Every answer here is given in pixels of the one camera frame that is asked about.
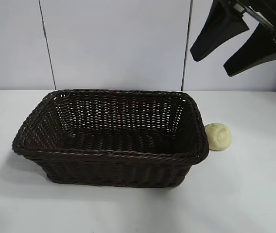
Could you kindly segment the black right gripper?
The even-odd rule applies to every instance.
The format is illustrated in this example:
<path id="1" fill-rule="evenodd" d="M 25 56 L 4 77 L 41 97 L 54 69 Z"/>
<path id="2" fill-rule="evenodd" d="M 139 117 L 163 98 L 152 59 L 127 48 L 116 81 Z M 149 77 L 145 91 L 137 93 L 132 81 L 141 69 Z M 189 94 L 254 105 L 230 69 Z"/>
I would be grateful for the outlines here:
<path id="1" fill-rule="evenodd" d="M 244 14 L 259 24 L 245 44 L 225 62 L 228 76 L 276 60 L 276 0 L 214 0 L 190 49 L 194 61 L 203 60 L 224 42 L 249 30 Z"/>

